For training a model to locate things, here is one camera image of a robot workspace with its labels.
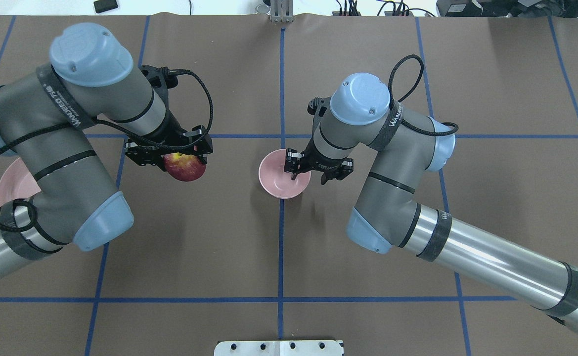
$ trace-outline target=silver metal arm tube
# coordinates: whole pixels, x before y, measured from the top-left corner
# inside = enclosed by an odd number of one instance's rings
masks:
[[[379,151],[352,209],[348,237],[377,253],[386,253],[391,246],[404,248],[421,259],[502,289],[578,334],[578,268],[413,200],[424,171],[442,168],[455,138],[396,128],[393,118],[400,116],[425,131],[447,131],[435,120],[398,103],[393,107],[396,115],[379,111],[387,103],[382,99],[384,90],[385,95],[388,92],[377,82],[368,74],[345,79],[311,140],[322,161],[345,158],[360,142]],[[374,112],[379,119],[371,119]]]
[[[90,117],[105,113],[139,135],[166,131],[164,102],[128,51],[104,27],[69,27],[50,49],[50,65],[0,88],[0,147],[32,131],[72,122],[17,145],[41,192],[29,201],[37,224],[25,232],[0,230],[0,277],[58,252],[68,243],[97,248],[133,224],[121,192],[84,133]],[[28,225],[27,208],[11,201],[0,223]]]
[[[575,266],[554,261],[424,206],[402,247],[427,261],[502,289],[578,334]]]

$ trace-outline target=black cable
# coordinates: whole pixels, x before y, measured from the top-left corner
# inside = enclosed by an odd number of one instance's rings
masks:
[[[16,140],[13,140],[12,142],[9,142],[5,146],[1,147],[0,148],[0,155],[4,154],[5,152],[9,151],[10,149],[13,149],[18,144],[22,144],[23,142],[25,142],[31,138],[34,138],[36,136],[43,135],[45,133],[51,133],[52,131],[71,128],[71,127],[73,127],[73,125],[70,122],[65,122],[63,124],[49,126],[49,128],[44,128],[44,129],[33,131],[33,132],[28,133],[26,135],[23,135],[23,136],[17,138]],[[27,208],[27,213],[29,214],[29,223],[23,227],[7,226],[7,225],[0,223],[0,230],[10,231],[10,232],[23,232],[23,231],[29,230],[30,228],[32,228],[36,225],[37,220],[38,220],[38,210],[36,210],[36,207],[34,207],[34,205],[32,203],[30,203],[29,201],[26,201],[26,200],[22,201],[21,205]]]
[[[392,4],[392,16],[395,16],[395,14],[397,14],[397,12],[400,11],[400,9],[397,10],[397,4],[399,4],[400,8],[402,7],[402,10],[404,12],[406,11],[407,8],[409,8],[409,6],[407,6],[407,4],[404,2],[384,1],[383,5],[381,5],[381,8],[379,9],[379,12],[377,12],[377,16],[381,14],[381,11],[383,10],[384,7],[386,7],[387,4]]]
[[[425,13],[428,13],[428,14],[429,14],[429,16],[431,16],[431,17],[436,17],[436,16],[435,16],[435,14],[433,14],[433,13],[431,13],[431,12],[427,11],[426,9],[419,9],[418,7],[414,7],[414,8],[412,8],[412,9],[407,9],[407,10],[406,10],[406,11],[407,11],[407,15],[406,15],[406,16],[409,16],[409,12],[410,12],[411,10],[420,10],[420,11],[424,11]]]
[[[169,146],[166,144],[160,144],[158,142],[153,142],[152,140],[148,140],[148,139],[146,139],[140,135],[137,135],[136,133],[133,133],[133,132],[119,126],[119,125],[113,124],[112,122],[108,122],[108,121],[100,120],[100,119],[95,119],[94,122],[96,122],[97,124],[102,124],[102,125],[117,129],[119,131],[122,131],[123,133],[125,133],[129,137],[134,138],[138,142],[142,142],[142,143],[148,144],[150,146],[156,146],[158,148],[171,149],[174,151],[178,151],[178,150],[190,148],[190,147],[196,145],[198,142],[200,142],[201,140],[203,140],[205,138],[205,136],[209,133],[210,128],[212,127],[212,121],[214,119],[214,105],[212,104],[212,97],[210,96],[210,92],[208,91],[207,87],[205,86],[205,83],[203,83],[201,78],[198,75],[196,75],[194,72],[192,72],[191,70],[176,69],[176,70],[171,70],[169,73],[173,74],[173,75],[190,75],[190,76],[194,77],[196,79],[196,81],[201,85],[201,88],[203,88],[203,91],[205,91],[205,95],[207,95],[208,104],[210,106],[210,118],[208,120],[207,129],[205,130],[204,133],[202,133],[200,135],[200,137],[198,137],[198,139],[196,139],[193,142],[191,142],[190,144],[186,144],[184,146]],[[63,124],[49,126],[49,128],[44,128],[44,129],[32,131],[31,133],[27,133],[26,135],[23,135],[23,136],[17,138],[16,140],[13,140],[12,142],[9,142],[5,146],[1,147],[0,148],[0,155],[4,154],[5,152],[9,151],[10,149],[13,149],[18,144],[22,144],[23,142],[25,142],[31,138],[34,138],[36,136],[43,135],[45,133],[51,133],[53,131],[57,131],[60,129],[71,128],[71,127],[73,127],[73,125],[70,122],[65,122]],[[34,227],[38,223],[38,210],[36,210],[36,207],[34,207],[34,205],[32,203],[30,203],[29,201],[26,201],[26,200],[21,201],[19,204],[27,208],[27,213],[29,215],[29,223],[23,227],[7,226],[7,225],[0,223],[0,230],[10,231],[10,232],[24,232],[24,231],[27,231],[30,228]]]
[[[194,77],[196,79],[196,81],[201,85],[201,88],[203,88],[203,91],[205,91],[205,95],[207,95],[208,97],[208,104],[210,106],[210,118],[208,120],[208,126],[205,130],[204,133],[202,133],[202,135],[200,135],[200,137],[196,140],[194,140],[193,142],[186,144],[184,146],[169,146],[167,144],[160,144],[158,142],[153,142],[152,140],[146,139],[140,135],[137,135],[136,133],[133,133],[132,131],[129,131],[127,129],[124,129],[123,127],[114,124],[112,122],[108,122],[105,120],[100,120],[100,119],[95,119],[94,121],[97,124],[102,124],[104,126],[109,126],[110,128],[114,128],[117,129],[119,131],[122,131],[123,133],[125,133],[126,135],[128,135],[129,137],[137,140],[138,142],[142,142],[144,144],[148,144],[149,146],[156,146],[158,148],[164,148],[164,149],[172,149],[174,151],[178,151],[180,149],[186,149],[186,148],[191,148],[194,145],[196,145],[197,143],[201,142],[201,140],[203,140],[205,138],[205,136],[209,133],[210,128],[212,127],[212,121],[214,120],[214,105],[212,104],[212,97],[210,96],[210,92],[208,91],[207,87],[205,86],[205,84],[203,83],[203,81],[201,80],[201,78],[199,78],[198,75],[196,75],[194,72],[192,72],[191,70],[187,70],[187,69],[176,69],[173,70],[171,72],[176,72],[176,75],[191,75],[192,77]]]
[[[393,16],[401,16],[401,14],[402,14],[401,10],[404,9],[403,5],[405,5],[405,2],[401,1],[401,3],[399,4],[399,7],[395,11],[395,13],[393,13]]]
[[[388,79],[388,91],[390,91],[390,112],[392,112],[393,108],[395,107],[395,99],[392,96],[392,83],[393,83],[394,78],[395,78],[395,73],[397,72],[399,67],[401,67],[402,64],[404,64],[409,59],[416,59],[418,61],[418,64],[420,65],[420,70],[418,71],[418,77],[417,77],[414,85],[411,87],[411,89],[407,93],[405,93],[405,95],[403,95],[401,97],[401,99],[398,99],[398,102],[405,100],[407,97],[409,97],[409,95],[411,95],[411,93],[413,93],[413,91],[418,86],[418,83],[420,83],[420,79],[423,77],[423,73],[425,72],[425,64],[423,63],[423,60],[419,56],[417,56],[416,54],[410,54],[409,56],[405,56],[397,64],[395,64],[395,67],[392,68],[392,72],[390,73],[390,79]],[[434,137],[436,137],[436,136],[448,136],[448,135],[454,134],[454,133],[456,133],[456,131],[458,131],[458,125],[454,124],[453,122],[441,122],[441,124],[443,124],[445,126],[451,126],[453,128],[449,131],[445,131],[444,133],[434,133],[432,131],[427,131],[427,130],[424,130],[422,128],[418,128],[417,126],[414,126],[413,124],[405,121],[404,119],[401,119],[401,124],[403,126],[405,126],[406,128],[408,128],[412,131],[416,131],[417,133],[420,133],[422,135],[428,135],[428,136],[434,136]]]
[[[392,4],[392,12],[397,8],[397,3],[393,2],[393,1],[384,1],[383,5],[381,5],[381,8],[379,9],[379,12],[377,12],[377,16],[379,16],[381,14],[381,11],[384,7],[386,7],[387,4]]]

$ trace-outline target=pink bowl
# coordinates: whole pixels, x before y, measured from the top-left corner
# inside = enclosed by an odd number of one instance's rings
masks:
[[[33,196],[41,189],[23,160],[17,158],[3,173],[0,180],[0,207],[15,199]]]
[[[262,187],[271,195],[280,199],[289,199],[300,195],[311,180],[311,172],[300,173],[291,180],[291,173],[284,172],[286,149],[269,153],[260,162],[258,179]]]

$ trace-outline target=apple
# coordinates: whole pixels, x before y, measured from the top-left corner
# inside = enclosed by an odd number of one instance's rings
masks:
[[[183,153],[171,153],[164,156],[166,171],[173,178],[183,182],[191,182],[199,179],[205,173],[205,166],[197,156],[184,155]]]

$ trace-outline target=metal bracket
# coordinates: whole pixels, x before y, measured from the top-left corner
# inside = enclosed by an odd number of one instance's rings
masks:
[[[341,340],[273,340],[219,342],[214,356],[343,356]]]
[[[271,22],[293,22],[293,0],[271,0]]]

